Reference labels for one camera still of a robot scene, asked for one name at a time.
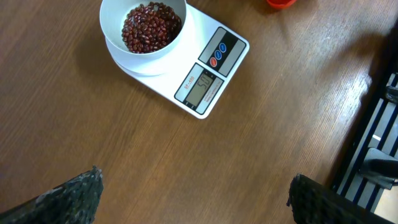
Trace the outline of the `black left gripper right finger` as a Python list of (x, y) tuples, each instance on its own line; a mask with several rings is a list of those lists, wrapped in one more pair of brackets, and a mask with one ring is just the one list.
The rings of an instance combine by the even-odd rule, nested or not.
[(287, 206), (297, 224), (392, 224), (302, 174), (290, 183)]

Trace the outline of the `red measuring scoop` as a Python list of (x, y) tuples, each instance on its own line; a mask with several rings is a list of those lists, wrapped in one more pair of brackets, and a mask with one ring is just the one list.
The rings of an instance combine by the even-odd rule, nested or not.
[(274, 9), (286, 9), (292, 6), (297, 0), (266, 0)]

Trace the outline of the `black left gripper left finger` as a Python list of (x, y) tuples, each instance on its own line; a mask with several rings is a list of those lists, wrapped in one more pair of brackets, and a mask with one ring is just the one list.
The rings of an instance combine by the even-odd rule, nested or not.
[(93, 223), (103, 192), (103, 175), (93, 167), (1, 213), (1, 223)]

